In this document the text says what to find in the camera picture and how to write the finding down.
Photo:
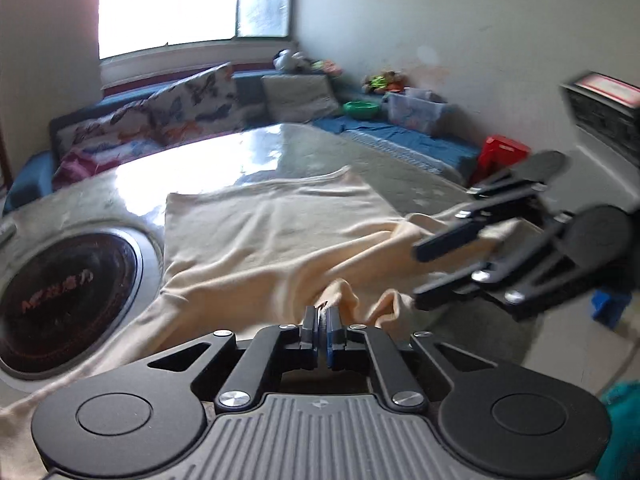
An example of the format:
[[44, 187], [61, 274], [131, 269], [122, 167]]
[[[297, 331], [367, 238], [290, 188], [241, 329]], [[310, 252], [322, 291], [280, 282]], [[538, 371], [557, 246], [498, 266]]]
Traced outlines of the red plastic stool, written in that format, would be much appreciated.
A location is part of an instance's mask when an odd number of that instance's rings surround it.
[[483, 181], [501, 169], [517, 164], [526, 159], [529, 154], [530, 148], [521, 142], [498, 134], [488, 136], [477, 157], [469, 185]]

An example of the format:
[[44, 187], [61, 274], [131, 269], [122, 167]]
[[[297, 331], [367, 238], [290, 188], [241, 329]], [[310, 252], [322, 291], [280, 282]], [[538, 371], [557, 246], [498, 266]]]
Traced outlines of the green plastic bowl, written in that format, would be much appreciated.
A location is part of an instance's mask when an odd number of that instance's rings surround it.
[[360, 120], [360, 122], [367, 122], [373, 120], [380, 112], [381, 107], [378, 103], [370, 101], [348, 101], [343, 104], [343, 112], [346, 116]]

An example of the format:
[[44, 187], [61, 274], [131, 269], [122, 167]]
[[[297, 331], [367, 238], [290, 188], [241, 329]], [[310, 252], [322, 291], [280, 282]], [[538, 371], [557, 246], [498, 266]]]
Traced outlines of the colourful toy pile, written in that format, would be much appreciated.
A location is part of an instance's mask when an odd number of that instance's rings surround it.
[[373, 76], [367, 76], [362, 83], [362, 91], [365, 94], [402, 93], [408, 86], [408, 78], [393, 70], [386, 70]]

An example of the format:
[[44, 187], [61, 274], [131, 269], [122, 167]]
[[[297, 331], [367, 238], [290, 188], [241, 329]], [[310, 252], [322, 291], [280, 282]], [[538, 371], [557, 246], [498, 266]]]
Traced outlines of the cream knit sweater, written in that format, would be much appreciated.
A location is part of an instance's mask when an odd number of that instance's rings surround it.
[[200, 195], [172, 194], [165, 214], [165, 274], [158, 297], [85, 363], [64, 387], [188, 340], [228, 328], [250, 337], [294, 323], [306, 307], [336, 307], [346, 323], [397, 340], [425, 330], [437, 312], [411, 292], [486, 258], [521, 229], [508, 220], [428, 263], [413, 245], [445, 231], [456, 213], [402, 216], [358, 174], [271, 180]]

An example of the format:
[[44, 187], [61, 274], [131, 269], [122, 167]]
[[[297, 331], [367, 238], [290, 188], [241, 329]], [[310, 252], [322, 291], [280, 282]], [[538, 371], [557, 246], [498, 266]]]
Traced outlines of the butterfly print cushion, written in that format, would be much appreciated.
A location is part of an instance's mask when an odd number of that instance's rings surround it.
[[61, 129], [56, 135], [58, 159], [82, 155], [98, 162], [129, 162], [163, 149], [149, 110], [141, 101], [113, 113]]
[[181, 79], [154, 93], [145, 104], [156, 135], [166, 146], [245, 127], [231, 63]]

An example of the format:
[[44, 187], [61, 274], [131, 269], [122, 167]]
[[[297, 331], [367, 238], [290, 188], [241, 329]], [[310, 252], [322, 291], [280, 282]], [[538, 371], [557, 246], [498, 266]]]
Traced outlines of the black crate with red lid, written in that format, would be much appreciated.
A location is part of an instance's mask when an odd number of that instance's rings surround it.
[[639, 166], [639, 87], [597, 72], [561, 86], [574, 124]]

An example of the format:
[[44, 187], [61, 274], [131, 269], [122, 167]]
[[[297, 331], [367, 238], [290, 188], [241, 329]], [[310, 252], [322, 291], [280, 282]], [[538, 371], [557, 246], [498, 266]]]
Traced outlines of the blue object on floor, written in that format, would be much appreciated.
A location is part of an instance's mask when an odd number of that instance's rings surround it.
[[631, 299], [630, 292], [611, 292], [599, 289], [591, 298], [593, 307], [591, 318], [610, 330], [614, 330], [626, 307], [631, 303]]

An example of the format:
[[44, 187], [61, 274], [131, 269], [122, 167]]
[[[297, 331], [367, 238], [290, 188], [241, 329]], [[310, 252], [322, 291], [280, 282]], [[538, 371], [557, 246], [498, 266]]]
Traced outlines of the window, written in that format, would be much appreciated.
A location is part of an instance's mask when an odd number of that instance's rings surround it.
[[102, 60], [179, 44], [285, 38], [291, 0], [99, 0]]

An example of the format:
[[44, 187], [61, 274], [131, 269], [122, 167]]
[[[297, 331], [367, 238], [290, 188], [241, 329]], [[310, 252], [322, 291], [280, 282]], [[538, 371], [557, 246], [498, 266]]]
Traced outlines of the clear plastic storage box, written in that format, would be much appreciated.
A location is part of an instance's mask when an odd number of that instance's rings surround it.
[[414, 98], [402, 93], [387, 92], [387, 117], [401, 128], [420, 133], [433, 133], [438, 124], [450, 112], [448, 103]]

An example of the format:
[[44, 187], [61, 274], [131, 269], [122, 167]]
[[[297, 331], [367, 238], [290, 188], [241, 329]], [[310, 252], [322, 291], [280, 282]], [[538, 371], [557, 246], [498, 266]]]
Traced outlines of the round black induction cooktop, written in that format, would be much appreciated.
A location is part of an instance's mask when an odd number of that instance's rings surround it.
[[67, 372], [159, 287], [160, 260], [137, 230], [88, 229], [42, 246], [1, 287], [1, 373], [36, 382]]

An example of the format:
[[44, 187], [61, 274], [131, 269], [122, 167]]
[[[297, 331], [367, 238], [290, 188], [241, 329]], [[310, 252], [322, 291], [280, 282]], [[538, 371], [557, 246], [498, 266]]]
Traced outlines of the magenta cloth on sofa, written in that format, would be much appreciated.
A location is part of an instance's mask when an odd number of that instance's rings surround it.
[[93, 154], [82, 151], [67, 153], [52, 178], [55, 191], [102, 174], [111, 168], [108, 162], [100, 162]]

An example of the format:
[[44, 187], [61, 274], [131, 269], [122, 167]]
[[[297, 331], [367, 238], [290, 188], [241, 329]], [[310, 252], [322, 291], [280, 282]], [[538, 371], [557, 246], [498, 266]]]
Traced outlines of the panda plush toy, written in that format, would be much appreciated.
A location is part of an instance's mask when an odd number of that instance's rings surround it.
[[286, 74], [301, 74], [310, 71], [308, 58], [302, 52], [284, 49], [273, 58], [276, 70]]

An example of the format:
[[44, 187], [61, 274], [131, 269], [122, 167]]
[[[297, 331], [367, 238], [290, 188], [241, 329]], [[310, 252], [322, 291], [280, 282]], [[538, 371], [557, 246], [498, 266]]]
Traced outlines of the grey cushion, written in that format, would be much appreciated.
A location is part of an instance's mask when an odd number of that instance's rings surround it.
[[267, 108], [275, 122], [311, 122], [340, 114], [330, 80], [324, 75], [262, 77]]

